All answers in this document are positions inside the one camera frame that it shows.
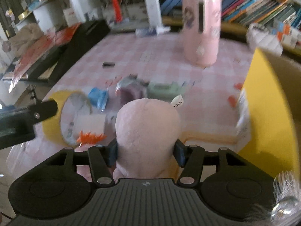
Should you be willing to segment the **pink plush toy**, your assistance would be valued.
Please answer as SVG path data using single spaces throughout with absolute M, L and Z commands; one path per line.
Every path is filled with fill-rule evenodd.
M 181 134 L 177 109 L 168 102 L 142 98 L 125 104 L 117 113 L 115 181 L 127 179 L 177 179 L 173 157 Z

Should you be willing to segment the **blue plastic packet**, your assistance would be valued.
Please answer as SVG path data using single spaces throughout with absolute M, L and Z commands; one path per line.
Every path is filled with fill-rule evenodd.
M 92 88 L 88 94 L 88 98 L 93 106 L 97 107 L 101 112 L 104 112 L 109 99 L 109 91 Z

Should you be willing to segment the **green eraser case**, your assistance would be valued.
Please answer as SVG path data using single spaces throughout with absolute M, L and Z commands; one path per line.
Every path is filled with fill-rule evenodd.
M 176 96 L 183 95 L 186 87 L 176 82 L 166 83 L 149 83 L 147 87 L 147 97 L 160 99 L 163 101 L 172 101 Z

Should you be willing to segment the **purple small container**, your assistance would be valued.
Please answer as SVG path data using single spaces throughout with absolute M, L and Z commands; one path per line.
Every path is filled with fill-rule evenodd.
M 138 75 L 130 74 L 117 83 L 115 93 L 120 96 L 121 105 L 124 105 L 136 99 L 147 98 L 149 84 L 150 82 L 138 78 Z

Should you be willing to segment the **black yamaha piano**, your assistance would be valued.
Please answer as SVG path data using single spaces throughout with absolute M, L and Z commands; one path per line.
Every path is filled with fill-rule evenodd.
M 19 82 L 53 86 L 84 54 L 109 33 L 110 28 L 105 20 L 81 24 L 68 44 L 51 49 L 30 67 Z M 1 80 L 10 83 L 16 65 L 1 74 Z

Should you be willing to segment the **red plastic bag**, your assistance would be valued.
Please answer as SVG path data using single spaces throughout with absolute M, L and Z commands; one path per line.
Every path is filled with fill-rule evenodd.
M 46 55 L 51 49 L 68 44 L 74 36 L 76 30 L 81 25 L 80 22 L 71 27 L 64 28 L 61 31 L 49 33 L 38 39 L 25 54 L 21 57 L 19 63 L 13 71 L 10 82 L 9 93 L 12 92 L 21 77 L 34 65 L 42 56 Z

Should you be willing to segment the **pink checkered tablecloth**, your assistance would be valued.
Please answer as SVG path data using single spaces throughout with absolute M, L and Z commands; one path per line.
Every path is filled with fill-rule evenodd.
M 221 39 L 217 61 L 203 69 L 185 59 L 179 33 L 148 38 L 138 38 L 133 33 L 109 35 L 77 61 L 51 93 L 109 90 L 104 141 L 107 144 L 115 136 L 114 118 L 120 102 L 115 94 L 116 80 L 134 74 L 154 83 L 176 82 L 186 87 L 184 103 L 179 108 L 183 132 L 236 137 L 237 111 L 228 98 L 239 96 L 235 86 L 244 82 L 252 56 L 245 43 Z M 103 68 L 104 62 L 113 62 L 115 66 Z

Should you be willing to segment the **yellow cardboard box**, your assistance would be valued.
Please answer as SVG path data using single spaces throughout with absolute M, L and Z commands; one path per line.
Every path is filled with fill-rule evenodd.
M 300 180 L 300 64 L 256 49 L 237 107 L 236 137 L 186 131 L 181 141 L 232 144 L 272 177 L 291 171 Z

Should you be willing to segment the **small black cap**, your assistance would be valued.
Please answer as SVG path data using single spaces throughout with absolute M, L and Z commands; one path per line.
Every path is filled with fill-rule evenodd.
M 102 64 L 103 68 L 111 68 L 111 67 L 114 67 L 114 66 L 115 66 L 115 63 L 113 63 L 113 62 L 104 62 Z

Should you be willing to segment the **small spray bottle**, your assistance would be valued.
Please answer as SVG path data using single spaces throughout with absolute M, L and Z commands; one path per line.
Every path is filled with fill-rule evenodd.
M 157 36 L 157 29 L 155 27 L 139 28 L 135 30 L 135 35 L 139 38 Z

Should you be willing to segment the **red tassel ornament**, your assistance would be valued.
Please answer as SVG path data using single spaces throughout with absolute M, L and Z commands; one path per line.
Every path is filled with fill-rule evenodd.
M 120 23 L 122 22 L 122 13 L 121 7 L 118 0 L 112 0 L 112 5 L 115 13 L 115 22 Z

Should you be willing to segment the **pink cylindrical humidifier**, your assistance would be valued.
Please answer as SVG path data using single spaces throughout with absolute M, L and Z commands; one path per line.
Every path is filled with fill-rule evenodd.
M 219 49 L 222 0 L 182 0 L 184 55 L 201 68 L 212 66 Z

